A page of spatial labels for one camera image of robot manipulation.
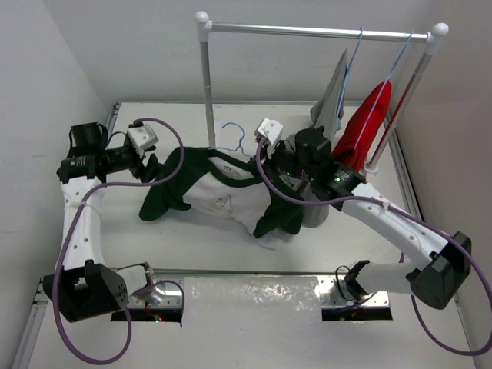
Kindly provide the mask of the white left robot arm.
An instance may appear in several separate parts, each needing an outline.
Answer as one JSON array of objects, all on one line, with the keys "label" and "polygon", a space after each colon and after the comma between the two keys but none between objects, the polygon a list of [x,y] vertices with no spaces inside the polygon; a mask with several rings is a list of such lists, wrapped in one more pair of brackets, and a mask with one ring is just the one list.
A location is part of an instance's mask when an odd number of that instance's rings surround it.
[{"label": "white left robot arm", "polygon": [[57,170],[65,206],[63,238],[68,243],[57,295],[60,313],[67,321],[76,322],[123,310],[129,297],[149,282],[148,263],[117,271],[107,267],[101,243],[105,192],[98,189],[90,197],[86,193],[120,171],[150,181],[157,158],[151,156],[148,166],[144,159],[158,139],[148,125],[136,123],[129,125],[121,146],[108,148],[108,129],[93,122],[71,127],[69,141],[67,158]]}]

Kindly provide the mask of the light blue hanger with grey shirt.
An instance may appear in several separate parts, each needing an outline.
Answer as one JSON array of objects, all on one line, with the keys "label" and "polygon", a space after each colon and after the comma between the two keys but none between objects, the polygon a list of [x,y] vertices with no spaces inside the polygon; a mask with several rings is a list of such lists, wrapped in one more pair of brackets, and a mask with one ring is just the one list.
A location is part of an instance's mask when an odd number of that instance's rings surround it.
[{"label": "light blue hanger with grey shirt", "polygon": [[341,93],[340,93],[340,96],[339,96],[339,99],[338,99],[338,105],[337,105],[337,111],[336,111],[336,115],[337,115],[337,117],[340,120],[344,116],[344,99],[345,99],[345,93],[346,93],[346,89],[347,89],[347,84],[348,84],[348,81],[349,81],[349,78],[350,78],[351,68],[352,68],[352,65],[353,65],[355,56],[357,54],[357,51],[358,51],[358,49],[360,47],[360,44],[361,44],[361,40],[363,38],[363,31],[364,31],[364,28],[363,27],[360,27],[360,29],[359,29],[359,36],[358,36],[358,39],[357,39],[357,44],[356,44],[356,46],[354,48],[354,51],[352,53],[351,58],[349,59],[349,61],[347,62],[347,65],[346,65],[345,75],[344,75],[344,80],[343,80],[343,85],[342,85]]}]

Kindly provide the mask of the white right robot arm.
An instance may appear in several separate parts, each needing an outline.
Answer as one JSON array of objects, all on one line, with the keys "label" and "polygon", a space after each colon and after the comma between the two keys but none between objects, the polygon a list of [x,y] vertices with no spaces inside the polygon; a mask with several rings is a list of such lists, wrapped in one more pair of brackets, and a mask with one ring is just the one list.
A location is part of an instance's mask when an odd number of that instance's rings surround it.
[{"label": "white right robot arm", "polygon": [[471,271],[471,240],[432,229],[385,198],[353,168],[336,162],[331,143],[319,129],[294,136],[285,147],[282,126],[274,123],[258,137],[257,166],[262,176],[286,175],[307,182],[316,197],[312,205],[330,205],[359,220],[407,257],[406,264],[357,262],[344,277],[344,289],[355,300],[377,291],[409,294],[442,310]]}]

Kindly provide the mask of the white metal clothes rack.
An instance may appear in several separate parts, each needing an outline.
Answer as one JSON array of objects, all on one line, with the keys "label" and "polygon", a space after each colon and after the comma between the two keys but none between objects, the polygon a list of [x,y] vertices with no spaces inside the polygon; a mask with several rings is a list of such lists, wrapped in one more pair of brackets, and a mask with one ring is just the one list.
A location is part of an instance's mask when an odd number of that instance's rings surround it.
[{"label": "white metal clothes rack", "polygon": [[370,159],[364,165],[364,170],[370,174],[377,173],[377,165],[380,157],[389,143],[396,127],[399,117],[407,107],[419,81],[427,69],[432,57],[437,53],[442,41],[449,33],[449,26],[446,23],[437,23],[431,31],[426,34],[414,34],[404,32],[383,32],[383,31],[357,31],[342,28],[313,28],[277,25],[248,25],[237,23],[214,22],[209,18],[207,12],[199,11],[194,16],[198,34],[198,42],[201,56],[202,80],[204,86],[204,106],[207,122],[208,143],[215,144],[214,111],[211,92],[211,71],[208,50],[209,35],[213,32],[241,33],[241,34],[262,34],[262,35],[289,35],[312,38],[339,38],[339,39],[360,39],[378,42],[416,42],[425,45],[424,52],[407,83],[397,107],[391,116],[384,134]]}]

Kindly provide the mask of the shiny metal base plate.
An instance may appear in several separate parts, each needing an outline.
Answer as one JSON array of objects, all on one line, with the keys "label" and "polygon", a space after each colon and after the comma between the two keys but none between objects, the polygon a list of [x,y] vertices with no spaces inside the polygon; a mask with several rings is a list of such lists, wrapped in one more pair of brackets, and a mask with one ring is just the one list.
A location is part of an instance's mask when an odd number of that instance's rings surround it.
[{"label": "shiny metal base plate", "polygon": [[386,292],[363,297],[361,302],[347,301],[339,295],[341,278],[335,276],[195,276],[174,279],[155,287],[151,306],[176,306],[184,302],[213,305],[229,304],[239,307],[255,304],[258,307],[292,304],[297,310],[388,311],[390,302]]}]

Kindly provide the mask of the aluminium table frame rail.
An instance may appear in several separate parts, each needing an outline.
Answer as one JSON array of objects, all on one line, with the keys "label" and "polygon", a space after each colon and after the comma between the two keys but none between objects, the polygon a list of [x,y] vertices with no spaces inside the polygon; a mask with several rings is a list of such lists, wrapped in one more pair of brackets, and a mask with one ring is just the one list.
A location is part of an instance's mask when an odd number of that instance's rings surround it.
[{"label": "aluminium table frame rail", "polygon": [[69,140],[68,156],[57,171],[65,205],[61,254],[54,274],[39,282],[15,368],[28,366],[51,297],[57,298],[56,312],[74,322],[117,311],[126,296],[121,277],[105,267],[101,250],[99,210],[109,173],[102,164],[109,154],[108,129],[97,122],[74,125]]}]

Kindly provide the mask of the green and white t shirt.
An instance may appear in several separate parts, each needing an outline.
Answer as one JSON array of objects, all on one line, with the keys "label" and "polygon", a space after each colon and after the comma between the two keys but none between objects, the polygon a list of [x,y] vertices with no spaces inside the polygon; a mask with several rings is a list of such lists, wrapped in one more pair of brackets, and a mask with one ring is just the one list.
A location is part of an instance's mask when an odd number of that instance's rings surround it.
[{"label": "green and white t shirt", "polygon": [[168,211],[194,209],[242,224],[255,238],[272,231],[299,233],[304,209],[277,196],[246,162],[211,148],[185,147],[180,171],[150,187],[139,211],[156,221]]}]

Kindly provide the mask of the red t shirt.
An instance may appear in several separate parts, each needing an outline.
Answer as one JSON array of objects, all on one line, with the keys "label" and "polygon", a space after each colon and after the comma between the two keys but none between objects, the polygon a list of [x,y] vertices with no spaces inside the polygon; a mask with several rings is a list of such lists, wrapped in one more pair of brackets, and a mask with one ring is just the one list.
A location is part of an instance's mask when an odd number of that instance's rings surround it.
[{"label": "red t shirt", "polygon": [[351,116],[343,135],[332,151],[338,163],[360,171],[388,112],[391,82],[381,82]]}]

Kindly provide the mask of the grey t shirt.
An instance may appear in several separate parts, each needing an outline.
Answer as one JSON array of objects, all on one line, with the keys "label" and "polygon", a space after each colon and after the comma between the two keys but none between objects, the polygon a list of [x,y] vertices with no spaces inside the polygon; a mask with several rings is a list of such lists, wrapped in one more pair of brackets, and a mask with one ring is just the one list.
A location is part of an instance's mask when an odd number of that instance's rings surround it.
[{"label": "grey t shirt", "polygon": [[[344,113],[344,89],[347,73],[347,49],[345,49],[338,60],[337,66],[331,80],[324,91],[323,97],[317,101],[310,110],[311,124],[309,128],[323,128],[323,136],[333,146],[335,134],[341,130],[341,116]],[[318,201],[314,195],[313,188],[306,182],[296,178],[281,176],[282,181],[300,194],[305,201]],[[306,228],[317,228],[328,218],[330,208],[304,206],[304,217],[302,225]]]}]

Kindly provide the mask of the light blue hanger with red shirt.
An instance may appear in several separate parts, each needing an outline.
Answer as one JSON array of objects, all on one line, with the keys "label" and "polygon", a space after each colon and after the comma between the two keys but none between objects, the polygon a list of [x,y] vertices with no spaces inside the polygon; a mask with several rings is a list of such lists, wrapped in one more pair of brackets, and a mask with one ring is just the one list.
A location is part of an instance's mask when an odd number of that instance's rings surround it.
[{"label": "light blue hanger with red shirt", "polygon": [[366,117],[366,119],[365,119],[365,121],[364,121],[364,124],[362,125],[361,131],[360,131],[360,133],[359,133],[359,135],[358,135],[358,137],[357,137],[357,140],[356,140],[356,142],[355,142],[355,145],[354,145],[354,151],[357,151],[357,148],[358,148],[358,146],[359,146],[359,144],[360,144],[360,142],[361,142],[361,139],[362,139],[362,137],[363,137],[363,135],[364,135],[364,132],[365,132],[365,130],[366,130],[367,124],[368,124],[369,120],[371,119],[371,116],[373,115],[375,108],[377,107],[377,104],[378,104],[378,102],[379,102],[379,100],[380,100],[380,98],[381,98],[381,95],[382,95],[382,93],[384,92],[385,86],[387,85],[387,83],[390,81],[390,79],[391,79],[392,75],[394,74],[394,71],[396,70],[396,67],[397,67],[398,63],[399,63],[399,61],[400,61],[400,59],[401,59],[402,55],[404,54],[405,49],[406,49],[406,48],[407,48],[407,46],[409,45],[409,43],[410,43],[410,41],[411,41],[411,38],[412,38],[413,34],[414,34],[414,30],[412,30],[412,31],[409,33],[409,35],[406,37],[406,40],[404,41],[404,45],[402,46],[402,48],[401,48],[401,50],[399,51],[399,53],[398,53],[397,57],[395,58],[394,63],[393,63],[393,65],[392,65],[392,67],[391,67],[391,70],[390,70],[389,74],[388,74],[388,75],[387,75],[387,77],[385,78],[385,80],[384,80],[384,82],[383,82],[383,84],[382,84],[382,86],[381,86],[381,88],[380,88],[380,91],[377,93],[377,96],[376,96],[376,98],[374,99],[374,102],[373,102],[373,104],[372,104],[372,106],[371,106],[371,109],[370,109],[370,111],[368,112],[368,115],[367,115],[367,117]]}]

